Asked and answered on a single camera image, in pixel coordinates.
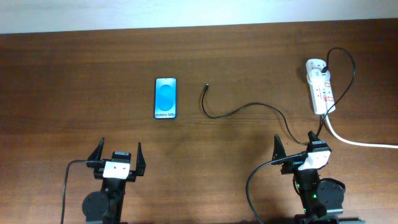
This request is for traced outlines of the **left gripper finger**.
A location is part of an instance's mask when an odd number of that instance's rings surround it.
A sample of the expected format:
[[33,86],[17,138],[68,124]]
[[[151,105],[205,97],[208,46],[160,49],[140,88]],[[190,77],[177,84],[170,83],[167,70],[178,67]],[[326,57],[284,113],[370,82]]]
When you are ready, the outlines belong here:
[[104,161],[101,160],[101,154],[104,146],[104,138],[101,138],[95,150],[88,156],[86,166],[92,169],[104,167]]
[[142,153],[141,143],[138,142],[136,158],[136,176],[143,176],[146,169],[146,161]]

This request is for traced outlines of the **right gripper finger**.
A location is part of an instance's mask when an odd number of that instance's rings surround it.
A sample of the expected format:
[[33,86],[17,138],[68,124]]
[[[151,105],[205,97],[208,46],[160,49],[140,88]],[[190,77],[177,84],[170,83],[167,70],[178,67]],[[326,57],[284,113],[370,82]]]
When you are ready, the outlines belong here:
[[272,165],[280,165],[286,158],[285,149],[278,134],[274,135],[274,150],[272,154]]
[[311,143],[311,144],[316,144],[320,140],[318,138],[318,136],[313,131],[308,132],[308,138],[309,138],[308,143]]

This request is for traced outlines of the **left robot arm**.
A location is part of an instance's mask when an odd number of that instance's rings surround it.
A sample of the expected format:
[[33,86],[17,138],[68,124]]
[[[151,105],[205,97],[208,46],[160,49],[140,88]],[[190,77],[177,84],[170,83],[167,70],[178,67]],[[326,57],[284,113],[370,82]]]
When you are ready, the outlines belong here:
[[114,151],[110,159],[101,157],[104,139],[88,157],[86,166],[93,169],[95,179],[101,180],[101,189],[88,194],[82,202],[86,223],[120,223],[126,184],[144,175],[146,162],[141,144],[137,145],[135,169],[131,169],[130,152]]

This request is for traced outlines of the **blue screen Galaxy smartphone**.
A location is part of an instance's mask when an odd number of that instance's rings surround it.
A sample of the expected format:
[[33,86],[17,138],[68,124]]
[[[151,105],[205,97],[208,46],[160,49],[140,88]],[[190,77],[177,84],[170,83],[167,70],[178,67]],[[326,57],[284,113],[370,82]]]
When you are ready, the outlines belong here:
[[175,119],[177,116],[177,79],[157,78],[155,81],[155,119]]

